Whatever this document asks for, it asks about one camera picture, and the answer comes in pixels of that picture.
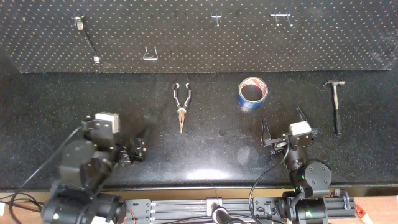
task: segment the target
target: black perforated board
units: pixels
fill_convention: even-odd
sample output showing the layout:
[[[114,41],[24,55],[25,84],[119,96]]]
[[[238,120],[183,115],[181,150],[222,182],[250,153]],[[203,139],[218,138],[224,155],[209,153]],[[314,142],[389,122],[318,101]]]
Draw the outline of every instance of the black perforated board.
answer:
[[[395,0],[0,0],[0,49],[20,72],[390,69],[397,7]],[[276,26],[270,14],[286,12],[293,27],[283,17]],[[100,67],[71,27],[82,15]],[[159,59],[144,61],[145,46]]]

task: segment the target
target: red and white object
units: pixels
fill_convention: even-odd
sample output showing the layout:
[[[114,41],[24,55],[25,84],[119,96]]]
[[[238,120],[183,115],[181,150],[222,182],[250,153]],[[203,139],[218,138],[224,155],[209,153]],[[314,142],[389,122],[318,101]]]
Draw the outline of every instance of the red and white object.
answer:
[[[365,224],[373,224],[369,215],[359,205],[355,205],[355,210],[358,216],[361,218],[362,222],[364,222]]]

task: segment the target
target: wooden surface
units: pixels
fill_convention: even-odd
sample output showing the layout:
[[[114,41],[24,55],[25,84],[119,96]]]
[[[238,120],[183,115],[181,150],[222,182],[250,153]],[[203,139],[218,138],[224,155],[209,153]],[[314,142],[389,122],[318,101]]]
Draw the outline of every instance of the wooden surface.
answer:
[[[396,196],[391,197],[356,197],[356,203],[360,205],[371,217],[374,224],[384,223],[398,223],[398,198]],[[25,211],[20,208],[15,208],[14,213],[18,219],[23,223],[39,224],[42,223],[42,219],[39,213]],[[8,213],[8,206],[4,216],[0,217],[0,223],[11,224],[13,223]],[[345,220],[329,220],[331,224],[363,224],[363,222],[357,219],[345,219]]]

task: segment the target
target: roll of tape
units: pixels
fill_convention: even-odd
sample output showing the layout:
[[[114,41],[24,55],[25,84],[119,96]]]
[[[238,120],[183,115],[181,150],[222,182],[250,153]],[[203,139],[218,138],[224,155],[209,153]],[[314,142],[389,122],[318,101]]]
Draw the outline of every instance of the roll of tape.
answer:
[[[257,87],[261,90],[261,92],[262,92],[262,97],[261,97],[260,100],[251,101],[251,100],[246,99],[246,98],[242,95],[242,89],[243,89],[245,86],[248,86],[248,85],[255,85],[255,86],[257,86]],[[239,100],[239,102],[240,102],[240,104],[241,104],[242,106],[244,106],[244,107],[246,107],[246,108],[257,108],[257,107],[259,107],[259,106],[262,104],[262,102],[264,102],[264,100],[267,98],[267,95],[268,95],[268,86],[267,86],[267,84],[266,84],[264,81],[262,81],[260,78],[257,78],[257,77],[250,77],[250,78],[247,78],[247,79],[243,80],[243,81],[241,82],[241,84],[239,84],[239,89],[238,89],[238,91],[239,91],[238,100]]]

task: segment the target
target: black tabletop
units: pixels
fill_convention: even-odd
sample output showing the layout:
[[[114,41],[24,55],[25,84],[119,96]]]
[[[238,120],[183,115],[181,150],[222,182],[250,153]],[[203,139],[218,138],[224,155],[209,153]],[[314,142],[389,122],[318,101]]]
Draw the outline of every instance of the black tabletop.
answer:
[[[201,74],[37,73],[0,79],[0,189],[16,188],[48,158],[88,114],[119,113],[122,129],[153,127],[147,159],[120,167],[109,189],[247,187],[281,155],[261,146],[261,116],[273,138],[299,121],[296,108],[319,128],[307,149],[332,169],[332,185],[398,184],[398,74],[392,71]],[[244,111],[238,85],[263,79],[269,94],[260,108]],[[334,135],[330,86],[336,78],[343,134]],[[192,102],[183,134],[172,98],[174,83],[190,83]],[[180,96],[185,99],[185,87]],[[27,189],[50,188],[60,158]],[[284,166],[263,187],[290,185]]]

